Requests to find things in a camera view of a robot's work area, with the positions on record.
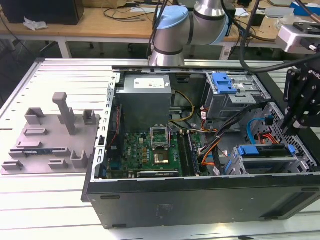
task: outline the motherboard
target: motherboard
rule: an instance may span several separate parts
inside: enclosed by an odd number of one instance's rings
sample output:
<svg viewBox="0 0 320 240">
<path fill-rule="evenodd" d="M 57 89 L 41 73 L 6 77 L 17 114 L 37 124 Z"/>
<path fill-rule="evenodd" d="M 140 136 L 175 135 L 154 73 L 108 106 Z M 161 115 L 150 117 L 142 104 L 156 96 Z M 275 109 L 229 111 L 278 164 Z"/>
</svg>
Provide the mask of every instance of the motherboard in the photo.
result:
<svg viewBox="0 0 320 240">
<path fill-rule="evenodd" d="M 200 135 L 193 132 L 126 133 L 123 155 L 108 162 L 107 177 L 195 176 L 199 173 L 197 155 L 201 147 Z"/>
</svg>

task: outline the workbench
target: workbench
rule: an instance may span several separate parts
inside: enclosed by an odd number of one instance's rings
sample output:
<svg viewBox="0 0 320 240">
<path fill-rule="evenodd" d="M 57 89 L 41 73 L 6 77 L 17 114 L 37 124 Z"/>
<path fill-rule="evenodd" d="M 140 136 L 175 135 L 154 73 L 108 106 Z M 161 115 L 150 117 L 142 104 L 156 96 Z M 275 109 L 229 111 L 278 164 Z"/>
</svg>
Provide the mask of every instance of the workbench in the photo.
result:
<svg viewBox="0 0 320 240">
<path fill-rule="evenodd" d="M 251 67 L 279 62 L 248 61 Z M 186 66 L 239 67 L 238 61 L 186 60 Z M 102 115 L 107 76 L 114 66 L 147 66 L 135 59 L 46 59 L 35 62 L 0 110 L 0 163 L 23 129 L 30 107 L 57 114 L 54 92 L 66 92 L 75 114 L 94 109 Z M 284 90 L 287 69 L 269 75 Z M 288 220 L 105 230 L 90 203 L 81 201 L 84 173 L 0 175 L 0 238 L 3 240 L 92 239 L 190 240 L 254 239 L 318 240 L 320 201 Z"/>
<path fill-rule="evenodd" d="M 250 12 L 254 6 L 255 0 L 252 1 L 249 8 Z M 265 1 L 260 2 L 260 7 L 270 7 L 271 5 Z M 141 13 L 116 13 L 114 17 L 125 18 L 136 16 Z M 78 25 L 62 25 L 48 24 L 47 29 L 32 31 L 26 28 L 22 23 L 11 24 L 4 17 L 8 28 L 20 40 L 36 40 L 36 41 L 56 41 L 58 42 L 62 57 L 65 59 L 72 58 L 68 42 L 96 42 L 96 43 L 128 43 L 128 44 L 147 44 L 152 33 L 152 22 L 144 16 L 145 21 L 122 22 L 116 21 L 104 16 L 102 8 L 85 8 L 84 15 Z M 247 23 L 249 17 L 240 17 L 242 22 Z M 276 39 L 278 30 L 275 27 L 274 18 L 264 18 L 261 27 L 253 27 L 256 34 L 262 38 Z M 238 29 L 233 25 L 230 35 L 225 37 L 218 46 L 222 46 L 220 60 L 227 60 L 230 51 L 235 46 L 239 37 Z M 0 39 L 15 40 L 8 32 L 4 24 L 0 22 Z M 278 48 L 275 42 L 263 42 L 253 39 L 250 41 L 249 47 L 254 48 Z M 191 49 L 190 55 L 194 54 L 194 47 Z"/>
</svg>

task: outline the white label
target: white label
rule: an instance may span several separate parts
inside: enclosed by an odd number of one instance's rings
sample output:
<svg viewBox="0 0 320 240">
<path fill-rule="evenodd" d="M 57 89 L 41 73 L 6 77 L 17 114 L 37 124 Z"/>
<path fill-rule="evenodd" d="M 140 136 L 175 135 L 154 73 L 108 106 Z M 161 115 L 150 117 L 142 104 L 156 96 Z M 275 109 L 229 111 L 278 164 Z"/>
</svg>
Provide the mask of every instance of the white label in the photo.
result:
<svg viewBox="0 0 320 240">
<path fill-rule="evenodd" d="M 221 158 L 228 157 L 228 151 L 227 150 L 222 151 L 222 154 L 219 157 L 221 157 Z"/>
<path fill-rule="evenodd" d="M 37 154 L 37 151 L 24 151 L 24 154 Z"/>
<path fill-rule="evenodd" d="M 205 111 L 202 111 L 202 112 L 201 112 L 201 118 L 202 118 L 203 120 L 207 120 L 207 113 L 206 113 Z"/>
<path fill-rule="evenodd" d="M 241 83 L 234 83 L 233 86 L 234 86 L 235 88 L 237 88 L 237 89 L 244 89 L 244 88 L 245 88 L 244 85 L 241 84 Z"/>
<path fill-rule="evenodd" d="M 220 171 L 218 170 L 218 168 L 216 168 L 216 166 L 214 166 L 213 172 L 215 175 L 220 176 Z"/>
<path fill-rule="evenodd" d="M 163 78 L 136 78 L 133 87 L 135 89 L 164 89 L 165 80 Z"/>
</svg>

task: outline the gray robot arm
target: gray robot arm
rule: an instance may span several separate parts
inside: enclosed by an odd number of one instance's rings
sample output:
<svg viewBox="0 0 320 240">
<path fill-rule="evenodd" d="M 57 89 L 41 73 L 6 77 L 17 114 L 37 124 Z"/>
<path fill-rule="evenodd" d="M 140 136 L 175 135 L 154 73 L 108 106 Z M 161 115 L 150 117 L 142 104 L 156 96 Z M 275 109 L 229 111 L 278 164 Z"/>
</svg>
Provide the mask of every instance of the gray robot arm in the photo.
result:
<svg viewBox="0 0 320 240">
<path fill-rule="evenodd" d="M 152 66 L 183 66 L 185 45 L 213 45 L 228 30 L 228 17 L 220 0 L 200 0 L 194 12 L 184 6 L 167 6 L 154 36 Z"/>
</svg>

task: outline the wooden desk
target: wooden desk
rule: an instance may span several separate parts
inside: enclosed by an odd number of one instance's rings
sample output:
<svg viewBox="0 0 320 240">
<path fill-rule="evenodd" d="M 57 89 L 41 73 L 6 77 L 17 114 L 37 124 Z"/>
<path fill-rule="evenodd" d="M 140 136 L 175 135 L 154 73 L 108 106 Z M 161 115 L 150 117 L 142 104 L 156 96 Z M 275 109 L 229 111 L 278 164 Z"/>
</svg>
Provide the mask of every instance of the wooden desk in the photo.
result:
<svg viewBox="0 0 320 240">
<path fill-rule="evenodd" d="M 249 12 L 254 6 L 255 0 L 252 1 Z M 265 1 L 260 3 L 261 7 L 270 7 L 271 5 Z M 119 13 L 114 16 L 119 18 L 136 16 L 141 13 Z M 149 37 L 152 33 L 152 22 L 146 17 L 142 18 L 145 21 L 137 22 L 121 22 L 105 17 L 101 8 L 85 8 L 84 15 L 78 25 L 61 25 L 48 24 L 47 29 L 32 31 L 26 28 L 23 24 L 11 24 L 4 17 L 9 29 L 20 40 L 39 40 L 39 41 L 56 41 L 59 44 L 63 58 L 71 58 L 68 42 L 98 42 L 98 43 L 143 43 L 149 42 Z M 244 23 L 248 22 L 249 17 L 240 17 Z M 259 37 L 276 39 L 278 30 L 275 27 L 276 19 L 265 18 L 261 27 L 253 27 Z M 232 47 L 236 44 L 239 37 L 238 29 L 233 26 L 230 36 L 225 37 L 223 42 L 219 43 L 223 46 L 220 59 L 228 59 Z M 0 38 L 14 40 L 15 38 L 8 32 L 5 26 L 0 22 Z M 249 47 L 276 48 L 275 43 L 262 42 L 252 40 Z"/>
</svg>

